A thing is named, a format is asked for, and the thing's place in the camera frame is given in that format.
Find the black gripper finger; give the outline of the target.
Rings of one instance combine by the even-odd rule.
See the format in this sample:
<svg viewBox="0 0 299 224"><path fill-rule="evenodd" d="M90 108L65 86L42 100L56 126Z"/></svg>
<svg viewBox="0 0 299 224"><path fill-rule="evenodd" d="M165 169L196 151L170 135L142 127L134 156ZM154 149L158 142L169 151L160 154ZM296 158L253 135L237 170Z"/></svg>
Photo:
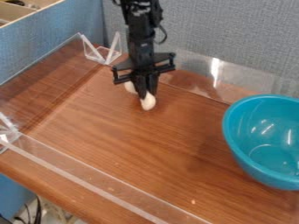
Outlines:
<svg viewBox="0 0 299 224"><path fill-rule="evenodd" d="M146 75L146 90L152 95L156 95L157 91L157 82L158 82L158 73L149 73Z"/></svg>
<svg viewBox="0 0 299 224"><path fill-rule="evenodd" d="M134 74L132 82L134 85L134 91L137 92L138 98L142 100L146 94L145 77L141 74Z"/></svg>

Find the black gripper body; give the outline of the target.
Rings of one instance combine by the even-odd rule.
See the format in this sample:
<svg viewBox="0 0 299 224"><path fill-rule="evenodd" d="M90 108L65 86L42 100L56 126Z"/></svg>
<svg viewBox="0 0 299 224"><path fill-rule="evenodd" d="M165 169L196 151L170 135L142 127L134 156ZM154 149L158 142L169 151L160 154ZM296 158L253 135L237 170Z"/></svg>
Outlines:
<svg viewBox="0 0 299 224"><path fill-rule="evenodd" d="M128 37L128 58L112 66L113 83L121 84L132 81L134 74L145 78L150 73L165 73L174 69L173 52L154 52L153 39L142 40Z"/></svg>

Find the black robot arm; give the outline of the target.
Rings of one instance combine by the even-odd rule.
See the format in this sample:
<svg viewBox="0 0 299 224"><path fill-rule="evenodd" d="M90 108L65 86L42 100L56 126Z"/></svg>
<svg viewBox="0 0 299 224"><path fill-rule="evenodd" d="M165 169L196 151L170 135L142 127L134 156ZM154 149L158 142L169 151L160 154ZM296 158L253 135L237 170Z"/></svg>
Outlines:
<svg viewBox="0 0 299 224"><path fill-rule="evenodd" d="M154 52L154 29L161 27L162 9L158 0L112 0L121 8L126 25L128 58L112 66L113 83L130 82L142 100L154 95L161 73L174 69L173 52Z"/></svg>

